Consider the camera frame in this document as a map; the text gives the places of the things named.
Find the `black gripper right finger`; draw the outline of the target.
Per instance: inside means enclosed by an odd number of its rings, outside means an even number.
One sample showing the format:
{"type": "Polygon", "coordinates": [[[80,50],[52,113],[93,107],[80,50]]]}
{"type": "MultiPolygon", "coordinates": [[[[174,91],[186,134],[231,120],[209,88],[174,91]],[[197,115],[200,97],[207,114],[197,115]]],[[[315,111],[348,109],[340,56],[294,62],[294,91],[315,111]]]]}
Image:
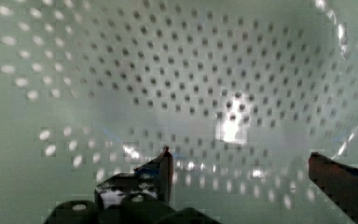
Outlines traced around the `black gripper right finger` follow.
{"type": "Polygon", "coordinates": [[[358,168],[312,152],[309,179],[355,224],[358,224],[358,168]]]}

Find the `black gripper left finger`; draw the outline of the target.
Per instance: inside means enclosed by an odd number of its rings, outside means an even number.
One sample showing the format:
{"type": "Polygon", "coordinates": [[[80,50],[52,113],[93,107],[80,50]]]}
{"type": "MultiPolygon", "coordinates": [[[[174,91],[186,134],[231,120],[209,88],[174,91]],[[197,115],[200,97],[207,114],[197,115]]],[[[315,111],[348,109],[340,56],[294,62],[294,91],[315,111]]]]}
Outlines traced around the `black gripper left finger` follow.
{"type": "Polygon", "coordinates": [[[148,194],[163,203],[171,198],[173,156],[168,146],[153,160],[134,168],[132,173],[119,173],[100,183],[94,190],[96,204],[107,209],[120,205],[131,194],[148,194]]]}

